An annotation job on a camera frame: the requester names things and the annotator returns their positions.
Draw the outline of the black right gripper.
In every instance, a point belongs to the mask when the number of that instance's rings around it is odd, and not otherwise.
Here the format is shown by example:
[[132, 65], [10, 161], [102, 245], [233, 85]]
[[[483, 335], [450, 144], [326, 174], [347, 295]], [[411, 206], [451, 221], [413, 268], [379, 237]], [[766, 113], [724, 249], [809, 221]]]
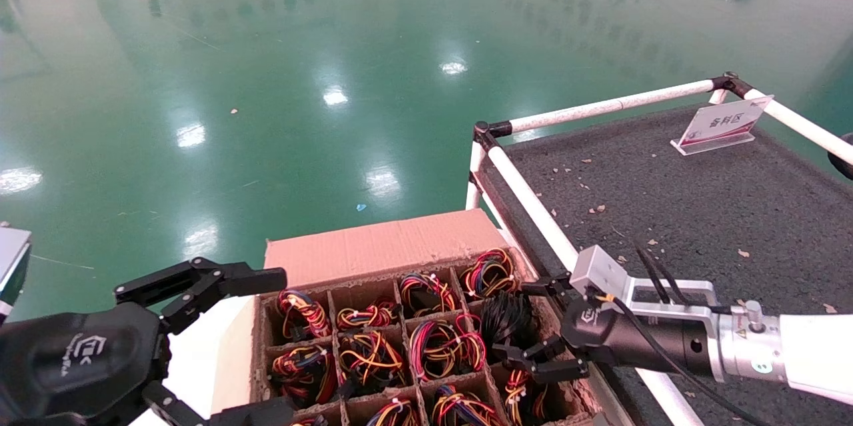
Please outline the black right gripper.
[[[528, 348], [494, 343], [492, 350], [500, 362], [511, 369], [524, 371], [539, 384], [589, 378], [589, 364], [585, 359], [558, 359], [560, 354], [567, 352], [569, 345], [595, 363], [610, 367], [676, 373], [676, 369], [651, 346], [624, 313], [618, 309], [591, 307], [582, 300], [584, 295], [570, 285], [570, 278], [540, 277], [520, 284], [521, 295], [572, 303], [562, 317], [562, 336], [548, 336]], [[703, 323], [659, 319], [655, 325], [650, 325], [642, 319], [640, 325], [680, 368], [703, 377], [713, 375]]]

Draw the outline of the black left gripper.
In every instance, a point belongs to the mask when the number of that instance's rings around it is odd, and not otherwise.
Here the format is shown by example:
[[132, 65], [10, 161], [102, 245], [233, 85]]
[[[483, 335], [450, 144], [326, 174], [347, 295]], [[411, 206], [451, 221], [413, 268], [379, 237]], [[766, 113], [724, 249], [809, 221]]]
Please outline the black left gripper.
[[[2, 424], [128, 425], [147, 406], [168, 425], [289, 424], [295, 409], [283, 397], [204, 418], [160, 383], [171, 360], [167, 334], [186, 331], [223, 299], [277, 293], [287, 280], [283, 268], [194, 258], [116, 286], [108, 311], [2, 326]], [[167, 299], [161, 319], [147, 310]]]

